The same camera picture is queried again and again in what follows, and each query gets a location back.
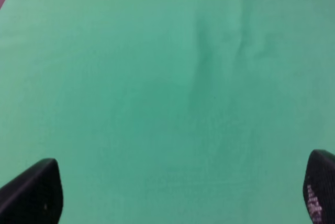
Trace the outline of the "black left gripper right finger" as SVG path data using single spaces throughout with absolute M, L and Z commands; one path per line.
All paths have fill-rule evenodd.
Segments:
M 334 224 L 334 154 L 326 150 L 311 152 L 303 197 L 312 223 Z

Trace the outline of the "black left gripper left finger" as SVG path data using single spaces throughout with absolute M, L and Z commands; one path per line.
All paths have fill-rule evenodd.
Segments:
M 38 161 L 1 187 L 1 223 L 59 223 L 63 188 L 58 162 Z

